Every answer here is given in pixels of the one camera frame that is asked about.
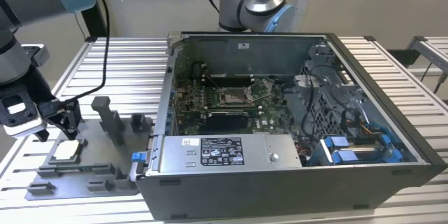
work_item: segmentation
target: sticker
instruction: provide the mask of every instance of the sticker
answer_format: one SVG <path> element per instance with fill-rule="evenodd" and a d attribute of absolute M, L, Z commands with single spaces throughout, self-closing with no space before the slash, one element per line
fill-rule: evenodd
<path fill-rule="evenodd" d="M 242 138 L 202 138 L 202 165 L 244 165 Z"/>
<path fill-rule="evenodd" d="M 199 138 L 183 138 L 183 145 L 199 146 Z"/>
<path fill-rule="evenodd" d="M 250 49 L 250 43 L 239 43 L 239 49 Z"/>

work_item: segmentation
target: aluminum extrusion table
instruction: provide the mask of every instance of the aluminum extrusion table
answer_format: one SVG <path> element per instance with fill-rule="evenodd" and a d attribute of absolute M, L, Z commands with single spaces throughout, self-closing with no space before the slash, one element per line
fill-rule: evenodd
<path fill-rule="evenodd" d="M 448 162 L 448 107 L 410 74 L 376 41 L 342 37 L 374 80 Z M 95 95 L 111 97 L 111 109 L 122 117 L 146 113 L 156 119 L 166 70 L 166 39 L 112 38 L 106 87 Z M 87 42 L 54 92 L 66 99 L 102 82 L 106 39 Z M 83 117 L 99 118 L 91 109 L 94 96 L 80 99 Z M 56 139 L 59 130 L 50 128 Z M 52 140 L 35 137 L 16 141 L 0 163 L 0 221 L 6 223 L 148 223 L 154 220 L 142 195 L 27 201 L 26 187 L 43 164 Z M 375 210 L 294 216 L 208 220 L 198 223 L 442 223 L 448 222 L 448 171 L 423 187 L 403 189 Z"/>

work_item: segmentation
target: motherboard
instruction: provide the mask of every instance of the motherboard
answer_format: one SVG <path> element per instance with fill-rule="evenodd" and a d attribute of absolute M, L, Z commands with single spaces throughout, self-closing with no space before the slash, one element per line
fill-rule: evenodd
<path fill-rule="evenodd" d="M 180 135 L 299 135 L 283 87 L 291 83 L 271 77 L 179 80 L 176 117 Z"/>

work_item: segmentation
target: robotic arm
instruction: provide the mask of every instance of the robotic arm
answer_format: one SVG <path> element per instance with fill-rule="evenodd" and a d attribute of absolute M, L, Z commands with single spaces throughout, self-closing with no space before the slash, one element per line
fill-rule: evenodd
<path fill-rule="evenodd" d="M 14 137 L 36 134 L 44 142 L 47 124 L 68 139 L 82 122 L 76 99 L 59 101 L 11 30 L 94 7 L 96 0 L 0 0 L 0 125 Z M 220 0 L 220 27 L 227 31 L 290 31 L 295 8 L 286 0 Z"/>
<path fill-rule="evenodd" d="M 70 139 L 82 121 L 78 101 L 60 102 L 11 30 L 46 18 L 78 13 L 96 0 L 0 0 L 0 124 L 14 137 L 48 138 L 47 123 Z"/>

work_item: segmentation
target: warning label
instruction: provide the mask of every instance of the warning label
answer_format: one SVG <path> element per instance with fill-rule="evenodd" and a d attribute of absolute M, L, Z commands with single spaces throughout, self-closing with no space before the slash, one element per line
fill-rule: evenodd
<path fill-rule="evenodd" d="M 244 165 L 242 138 L 202 138 L 202 164 Z"/>

